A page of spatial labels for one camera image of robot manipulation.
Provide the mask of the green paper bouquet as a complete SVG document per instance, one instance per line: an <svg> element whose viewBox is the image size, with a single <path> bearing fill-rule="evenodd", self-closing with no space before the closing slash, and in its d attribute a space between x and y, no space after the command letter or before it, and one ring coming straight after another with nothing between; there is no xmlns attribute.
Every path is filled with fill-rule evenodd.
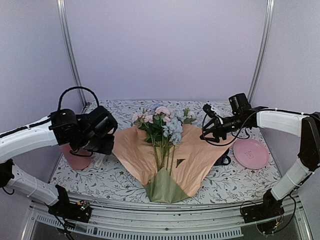
<svg viewBox="0 0 320 240"><path fill-rule="evenodd" d="M183 126L181 143L161 156L161 149L145 141L137 127L114 134L112 153L144 187L150 202L177 203L193 197L204 178L230 145L213 146L200 139L201 129Z"/></svg>

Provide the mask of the pale pink rose stem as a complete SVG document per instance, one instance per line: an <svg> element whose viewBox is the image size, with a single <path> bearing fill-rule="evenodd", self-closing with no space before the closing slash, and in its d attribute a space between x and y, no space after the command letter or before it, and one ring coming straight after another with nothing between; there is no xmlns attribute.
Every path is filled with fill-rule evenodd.
<svg viewBox="0 0 320 240"><path fill-rule="evenodd" d="M170 122L167 124L169 142L173 145L169 175L173 173L174 156L176 146L182 141L183 125L192 124L196 120L196 115L188 107L184 110L174 110L169 116Z"/></svg>

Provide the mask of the cream printed ribbon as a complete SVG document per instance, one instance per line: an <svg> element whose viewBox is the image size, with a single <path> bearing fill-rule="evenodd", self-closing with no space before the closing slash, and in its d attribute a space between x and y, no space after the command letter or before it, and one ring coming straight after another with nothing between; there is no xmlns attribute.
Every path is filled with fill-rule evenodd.
<svg viewBox="0 0 320 240"><path fill-rule="evenodd" d="M103 160L104 160L104 155L103 154L97 154L95 156L95 163L94 163L94 166L93 166L94 169L99 169L101 164L102 164L102 162L103 162Z"/></svg>

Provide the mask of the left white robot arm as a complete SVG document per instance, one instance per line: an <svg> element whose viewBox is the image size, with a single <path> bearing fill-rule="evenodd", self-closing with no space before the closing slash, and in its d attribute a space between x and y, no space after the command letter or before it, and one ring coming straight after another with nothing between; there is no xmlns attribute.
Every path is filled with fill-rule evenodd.
<svg viewBox="0 0 320 240"><path fill-rule="evenodd" d="M58 109L39 121L0 135L0 186L11 188L54 206L63 216L74 213L74 205L66 200L63 187L52 186L25 173L13 158L44 147L69 145L73 152L110 155L118 123L103 106L90 113L75 114L71 109Z"/></svg>

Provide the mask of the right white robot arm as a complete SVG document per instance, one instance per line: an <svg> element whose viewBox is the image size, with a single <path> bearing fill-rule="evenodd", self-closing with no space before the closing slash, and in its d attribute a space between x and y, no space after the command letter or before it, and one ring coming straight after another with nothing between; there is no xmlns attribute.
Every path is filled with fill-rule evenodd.
<svg viewBox="0 0 320 240"><path fill-rule="evenodd" d="M263 203L258 213L262 218L269 218L278 210L282 200L298 190L308 178L320 168L320 113L253 107L245 93L235 94L228 99L231 116L218 115L213 107L203 106L209 122L201 124L200 139L215 147L223 147L221 140L226 140L229 133L240 133L243 129L260 129L263 134L272 132L273 137L282 140L271 142L267 146L274 157L280 157L280 148L293 157L281 164L281 178L263 194Z"/></svg>

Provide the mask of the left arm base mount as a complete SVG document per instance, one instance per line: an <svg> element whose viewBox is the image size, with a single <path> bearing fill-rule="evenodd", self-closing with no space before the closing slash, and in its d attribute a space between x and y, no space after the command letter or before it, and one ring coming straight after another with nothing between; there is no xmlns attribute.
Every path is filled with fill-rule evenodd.
<svg viewBox="0 0 320 240"><path fill-rule="evenodd" d="M63 197L62 199L58 197L58 202L48 206L48 213L64 220L88 223L91 218L92 208L90 203L85 200L70 202L68 197Z"/></svg>

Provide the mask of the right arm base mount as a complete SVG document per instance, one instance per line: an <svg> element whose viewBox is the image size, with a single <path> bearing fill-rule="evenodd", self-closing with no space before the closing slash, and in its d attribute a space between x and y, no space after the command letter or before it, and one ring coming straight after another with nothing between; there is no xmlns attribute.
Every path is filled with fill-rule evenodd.
<svg viewBox="0 0 320 240"><path fill-rule="evenodd" d="M285 213L282 204L268 206L264 203L257 204L249 200L241 204L239 211L246 224L261 221L256 227L263 235L274 234L278 230Z"/></svg>

